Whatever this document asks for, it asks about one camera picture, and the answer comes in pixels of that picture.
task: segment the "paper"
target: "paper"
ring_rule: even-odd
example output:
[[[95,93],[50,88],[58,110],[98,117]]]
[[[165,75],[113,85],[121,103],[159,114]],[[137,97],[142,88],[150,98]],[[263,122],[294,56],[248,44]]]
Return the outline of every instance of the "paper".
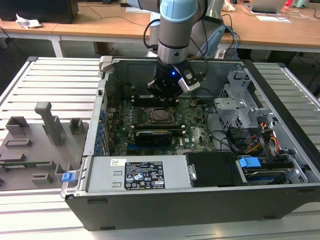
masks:
[[[256,16],[256,17],[263,22],[291,23],[285,17],[275,17],[275,16]]]
[[[16,14],[16,20],[15,22],[22,28],[28,29],[28,28],[37,28],[41,27],[42,25],[39,23],[38,20],[28,20],[24,19],[23,17],[20,17],[18,14]]]
[[[127,7],[125,11],[128,13],[147,13],[147,14],[151,13],[151,11],[143,10],[135,7]]]

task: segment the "warning label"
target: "warning label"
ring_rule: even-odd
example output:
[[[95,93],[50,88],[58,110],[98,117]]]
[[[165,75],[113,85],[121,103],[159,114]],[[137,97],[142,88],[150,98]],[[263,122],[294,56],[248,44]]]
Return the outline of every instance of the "warning label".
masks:
[[[124,177],[126,190],[165,189],[162,161],[126,162]]]

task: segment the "aluminum extrusion table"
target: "aluminum extrusion table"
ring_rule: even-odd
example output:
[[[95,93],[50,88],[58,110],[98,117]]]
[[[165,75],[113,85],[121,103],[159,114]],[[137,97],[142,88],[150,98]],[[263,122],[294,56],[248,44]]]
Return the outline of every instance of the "aluminum extrusion table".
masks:
[[[37,101],[52,102],[52,113],[61,122],[83,118],[89,123],[99,81],[98,65],[99,59],[89,58],[39,57],[26,62],[0,97],[0,140],[8,132],[5,125],[11,116],[25,116],[28,123],[42,121],[33,111]],[[317,99],[288,69],[275,63],[255,65],[320,149]],[[1,240],[315,240],[320,238],[320,203],[308,203],[279,220],[89,232],[60,197],[60,189],[25,190],[0,192],[0,222]]]

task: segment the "blue plastic tab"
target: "blue plastic tab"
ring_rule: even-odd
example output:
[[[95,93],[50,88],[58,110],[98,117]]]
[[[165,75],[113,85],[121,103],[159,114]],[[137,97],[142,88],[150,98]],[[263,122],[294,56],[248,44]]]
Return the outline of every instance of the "blue plastic tab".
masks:
[[[260,168],[261,163],[257,157],[246,156],[239,159],[239,163],[242,168]]]
[[[62,175],[63,183],[74,183],[76,181],[76,174],[74,172],[66,172]]]

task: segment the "wooden desk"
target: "wooden desk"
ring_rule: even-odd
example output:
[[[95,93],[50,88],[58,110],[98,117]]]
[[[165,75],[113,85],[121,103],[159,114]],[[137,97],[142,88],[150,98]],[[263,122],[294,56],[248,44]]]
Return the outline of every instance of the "wooden desk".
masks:
[[[150,13],[126,12],[126,7],[120,5],[79,3],[78,6],[79,13],[72,24],[57,24],[53,34],[141,39],[150,21]]]
[[[61,40],[142,43],[145,25],[150,21],[149,13],[126,12],[126,8],[119,5],[100,6],[92,3],[78,5],[79,13],[72,24],[44,23],[40,28],[24,29],[15,22],[0,21],[0,26],[12,38],[49,39],[57,57],[63,57]],[[308,6],[317,8],[317,16],[320,16],[319,3],[309,3]],[[241,38],[240,48],[320,53],[319,19],[297,19],[290,16],[291,23],[266,22],[260,21],[240,4],[235,8],[236,12],[223,11],[222,14],[230,14],[232,17],[234,31]],[[290,8],[289,11],[299,11],[313,18],[314,10],[311,8]],[[230,25],[227,16],[223,19],[225,24]],[[5,34],[0,32],[0,37],[5,37]],[[231,42],[231,34],[226,33],[219,48],[227,49]]]
[[[299,11],[303,15],[312,19],[315,10],[317,16],[320,16],[320,3],[309,3],[311,8],[289,8],[284,12]],[[233,29],[240,35],[240,48],[244,49],[262,49],[262,50],[283,50],[294,52],[320,52],[320,19],[298,19],[293,16],[281,13],[291,23],[260,21],[256,16],[248,16],[250,13],[243,5],[236,5],[236,12],[222,12],[230,14],[232,18]],[[226,25],[230,26],[228,16],[223,17]],[[226,33],[221,40],[225,46],[232,42],[230,33]]]

